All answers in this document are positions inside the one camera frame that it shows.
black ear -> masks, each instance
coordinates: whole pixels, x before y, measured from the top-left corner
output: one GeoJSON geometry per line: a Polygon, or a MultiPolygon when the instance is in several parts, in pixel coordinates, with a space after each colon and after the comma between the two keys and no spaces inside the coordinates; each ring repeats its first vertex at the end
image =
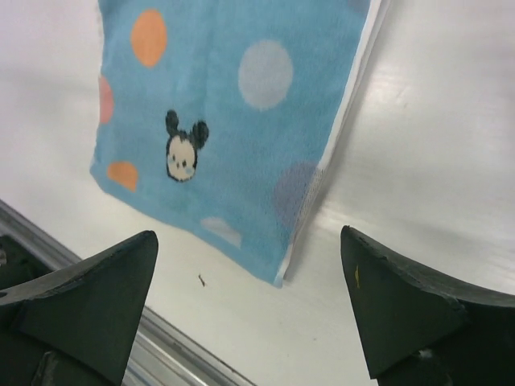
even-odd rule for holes
{"type": "Polygon", "coordinates": [[[196,149],[200,150],[204,147],[204,144],[208,140],[209,129],[208,125],[204,121],[198,121],[193,125],[192,132],[190,133],[190,139],[196,149]]]}
{"type": "Polygon", "coordinates": [[[177,117],[177,113],[175,110],[168,110],[167,119],[165,120],[167,124],[167,132],[171,137],[177,134],[179,131],[177,128],[179,127],[179,117],[177,117]]]}

polka dot towel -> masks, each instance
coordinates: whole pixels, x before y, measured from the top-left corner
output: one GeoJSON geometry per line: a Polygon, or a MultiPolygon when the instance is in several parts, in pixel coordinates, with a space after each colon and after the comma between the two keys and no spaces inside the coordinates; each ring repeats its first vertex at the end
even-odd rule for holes
{"type": "Polygon", "coordinates": [[[91,173],[280,286],[381,0],[99,0],[91,173]]]}

tabletop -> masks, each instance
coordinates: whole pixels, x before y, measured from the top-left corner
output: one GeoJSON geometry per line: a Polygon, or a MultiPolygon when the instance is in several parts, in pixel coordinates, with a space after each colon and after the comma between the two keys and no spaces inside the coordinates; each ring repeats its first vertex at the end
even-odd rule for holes
{"type": "Polygon", "coordinates": [[[82,257],[155,230],[147,305],[255,384],[374,384],[341,268],[345,224],[515,294],[515,2],[391,1],[282,289],[105,195],[89,175],[95,7],[3,5],[0,199],[82,257]]]}

mickey mouse design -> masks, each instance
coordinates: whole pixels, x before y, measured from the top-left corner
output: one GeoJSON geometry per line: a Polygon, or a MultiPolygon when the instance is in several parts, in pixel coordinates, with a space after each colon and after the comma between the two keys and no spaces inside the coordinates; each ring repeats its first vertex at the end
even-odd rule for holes
{"type": "Polygon", "coordinates": [[[179,129],[179,118],[174,110],[169,110],[166,119],[167,132],[167,173],[175,181],[184,183],[193,178],[196,172],[197,152],[208,140],[209,129],[204,121],[193,125],[187,133],[179,129]]]}

black plastic part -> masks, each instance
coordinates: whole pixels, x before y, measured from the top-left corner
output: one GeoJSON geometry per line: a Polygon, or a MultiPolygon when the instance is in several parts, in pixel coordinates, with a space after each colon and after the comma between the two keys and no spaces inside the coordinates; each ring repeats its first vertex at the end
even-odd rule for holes
{"type": "Polygon", "coordinates": [[[121,384],[154,273],[155,234],[53,273],[14,240],[0,242],[0,385],[121,384]],[[7,288],[13,281],[22,284],[7,288]]]}
{"type": "Polygon", "coordinates": [[[515,384],[514,296],[440,273],[349,227],[341,257],[380,386],[515,384]]]}

